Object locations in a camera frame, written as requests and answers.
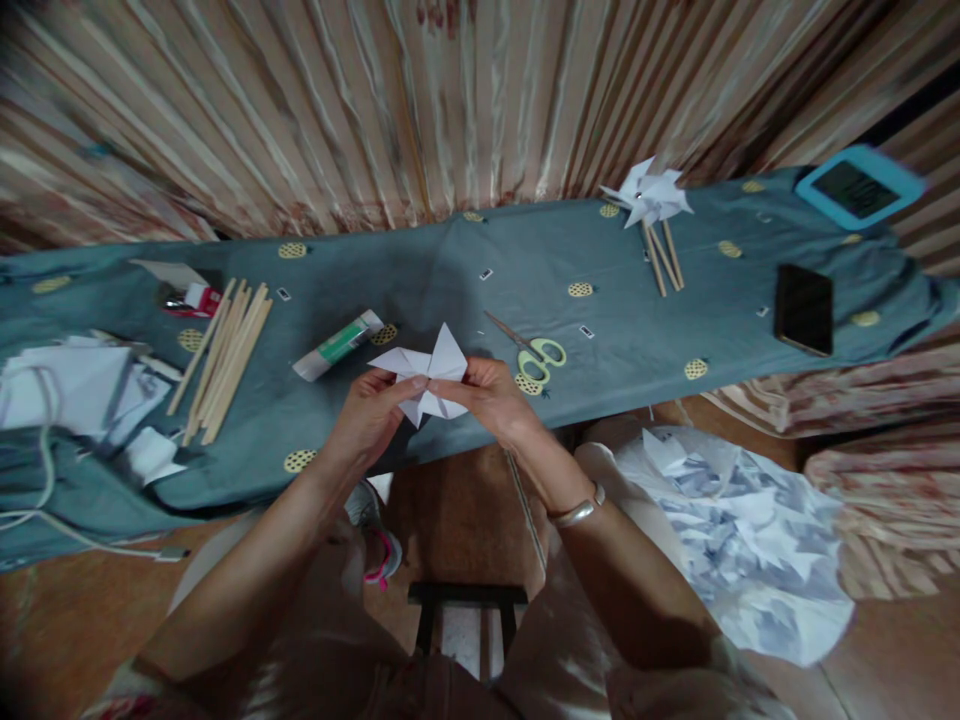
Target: person's left hand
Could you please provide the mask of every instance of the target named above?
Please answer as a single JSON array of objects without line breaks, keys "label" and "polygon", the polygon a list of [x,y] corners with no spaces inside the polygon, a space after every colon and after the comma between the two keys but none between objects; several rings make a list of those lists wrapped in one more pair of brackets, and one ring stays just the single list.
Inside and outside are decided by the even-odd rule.
[{"label": "person's left hand", "polygon": [[322,454],[346,473],[362,474],[373,465],[393,439],[403,422],[397,407],[427,387],[423,375],[395,383],[396,375],[374,368],[350,386]]}]

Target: silver bracelet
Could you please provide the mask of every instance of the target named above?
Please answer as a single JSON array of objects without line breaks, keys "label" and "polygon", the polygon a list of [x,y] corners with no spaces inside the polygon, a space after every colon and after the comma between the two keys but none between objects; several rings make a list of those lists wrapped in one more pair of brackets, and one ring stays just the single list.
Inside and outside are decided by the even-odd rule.
[{"label": "silver bracelet", "polygon": [[570,527],[571,525],[576,525],[578,522],[584,518],[589,517],[593,514],[593,511],[598,507],[603,505],[603,501],[607,499],[607,494],[603,491],[603,485],[600,483],[594,483],[593,486],[597,489],[597,493],[594,496],[593,500],[584,500],[582,503],[577,505],[573,510],[565,512],[563,515],[558,515],[554,518],[549,518],[550,522],[553,523],[554,527],[563,528]]}]

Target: bamboo skewer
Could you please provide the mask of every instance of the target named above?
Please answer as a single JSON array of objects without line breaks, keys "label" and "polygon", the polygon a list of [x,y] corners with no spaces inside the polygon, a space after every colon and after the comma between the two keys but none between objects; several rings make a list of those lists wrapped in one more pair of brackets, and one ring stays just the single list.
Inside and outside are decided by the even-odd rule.
[{"label": "bamboo skewer", "polygon": [[263,326],[267,321],[267,315],[270,314],[271,307],[273,307],[273,300],[261,302],[257,306],[257,314],[254,316],[249,333],[244,338],[244,345],[230,366],[231,374],[228,378],[229,385],[225,389],[226,394],[220,400],[216,414],[211,420],[210,427],[207,428],[207,432],[203,436],[203,445],[212,443],[220,433],[220,428],[227,416],[227,412],[230,410],[233,396],[237,392],[237,387],[240,385],[240,380],[243,378],[244,372],[246,372],[247,364],[250,362],[250,356],[253,354],[253,349],[256,347],[257,340],[260,338],[260,332],[263,330]]},{"label": "bamboo skewer", "polygon": [[674,291],[680,292],[680,283],[677,281],[677,276],[673,272],[673,266],[670,263],[670,258],[667,257],[667,253],[663,249],[663,244],[660,242],[660,236],[657,235],[656,228],[654,228],[653,225],[647,225],[647,232],[650,233],[650,239],[653,240],[653,244],[657,248],[657,252],[660,253],[660,259],[663,260],[663,266],[667,270],[667,275],[670,277],[670,282],[673,284]]},{"label": "bamboo skewer", "polygon": [[210,347],[210,354],[207,356],[207,362],[203,366],[203,373],[200,375],[200,384],[193,394],[193,402],[190,404],[190,414],[187,419],[187,429],[183,434],[183,447],[187,447],[193,437],[200,429],[200,403],[203,401],[204,394],[207,391],[207,385],[216,366],[217,358],[220,355],[224,344],[224,337],[227,334],[227,327],[230,324],[232,315],[230,314],[230,300],[222,302],[223,312],[226,319],[217,327],[217,333],[213,336],[213,345]]},{"label": "bamboo skewer", "polygon": [[647,236],[647,255],[650,256],[650,264],[653,265],[653,274],[657,278],[657,287],[660,288],[660,297],[667,296],[667,289],[663,286],[663,276],[660,275],[660,265],[657,262],[657,252],[653,247],[653,238],[650,235],[650,226],[647,221],[643,221],[644,234]]},{"label": "bamboo skewer", "polygon": [[677,280],[680,281],[680,289],[683,290],[687,285],[683,282],[683,272],[680,270],[680,260],[677,259],[677,250],[673,246],[673,233],[670,232],[670,223],[663,221],[663,234],[667,236],[667,248],[670,250],[670,258],[673,260],[673,267],[677,271]]},{"label": "bamboo skewer", "polygon": [[213,399],[217,397],[220,392],[220,388],[223,385],[223,369],[226,367],[230,357],[231,348],[235,346],[234,344],[237,342],[237,334],[243,325],[244,319],[246,318],[251,292],[252,288],[247,288],[242,295],[237,296],[237,300],[234,303],[230,317],[227,319],[227,324],[224,326],[226,334],[223,338],[223,345],[220,348],[220,354],[217,357],[217,361],[213,369],[213,382],[211,382],[209,391],[204,395],[203,400],[201,400],[200,409],[197,413],[197,419],[200,423],[200,427],[207,427],[207,421],[210,416],[210,409],[213,404]]},{"label": "bamboo skewer", "polygon": [[232,399],[233,395],[230,393],[230,383],[233,375],[236,372],[236,369],[239,367],[243,350],[247,345],[247,341],[250,338],[251,333],[253,332],[253,326],[257,322],[259,317],[260,308],[263,305],[263,302],[267,296],[267,286],[260,285],[257,290],[257,294],[254,296],[253,300],[250,303],[250,309],[247,311],[247,314],[243,318],[243,326],[238,330],[237,334],[234,336],[234,340],[230,345],[229,354],[224,357],[223,369],[220,371],[220,380],[217,383],[217,386],[214,388],[214,392],[210,398],[209,409],[203,413],[203,418],[201,424],[203,427],[207,428],[207,433],[203,436],[203,444],[208,445],[213,442],[211,437],[216,437],[216,433],[213,433],[211,436],[211,428],[216,422],[216,418],[221,415],[221,410],[223,413],[226,413],[226,408],[223,407],[225,398],[229,394]]},{"label": "bamboo skewer", "polygon": [[[233,291],[233,286],[236,283],[236,279],[231,279],[227,283],[227,289],[224,290],[222,299],[229,298],[230,293]],[[203,334],[203,339],[200,341],[200,347],[197,348],[197,352],[193,354],[193,358],[190,360],[190,364],[187,366],[186,372],[183,373],[183,380],[180,381],[180,384],[177,386],[177,391],[173,394],[173,400],[170,401],[170,406],[167,408],[167,415],[173,415],[177,408],[180,407],[180,401],[183,400],[183,394],[187,391],[187,385],[190,384],[190,379],[193,377],[193,373],[197,369],[197,365],[200,364],[200,358],[203,357],[203,353],[207,349],[207,345],[210,343],[210,338],[217,330],[217,325],[222,321],[224,317],[223,304],[217,306],[217,311],[213,314],[213,320],[210,321],[210,324],[207,325],[207,331]]]}]

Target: person's hand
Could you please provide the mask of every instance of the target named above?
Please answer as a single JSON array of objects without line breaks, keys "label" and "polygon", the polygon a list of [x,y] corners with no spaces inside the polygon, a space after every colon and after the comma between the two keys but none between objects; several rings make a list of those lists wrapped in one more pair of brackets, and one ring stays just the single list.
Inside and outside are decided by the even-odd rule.
[{"label": "person's hand", "polygon": [[393,439],[403,422],[398,405],[422,393],[427,387],[423,375],[395,383],[396,375],[375,368],[364,373],[350,386],[321,454],[338,470],[362,474],[373,465]]},{"label": "person's hand", "polygon": [[467,358],[463,382],[431,380],[427,388],[437,397],[463,405],[510,449],[544,429],[502,360]]}]

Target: glue stick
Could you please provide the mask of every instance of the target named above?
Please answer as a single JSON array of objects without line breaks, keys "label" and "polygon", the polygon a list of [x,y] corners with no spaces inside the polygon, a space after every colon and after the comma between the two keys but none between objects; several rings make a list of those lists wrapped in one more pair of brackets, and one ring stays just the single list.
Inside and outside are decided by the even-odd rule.
[{"label": "glue stick", "polygon": [[380,318],[373,310],[367,310],[336,335],[324,340],[316,350],[297,360],[293,369],[307,382],[313,382],[382,329]]}]

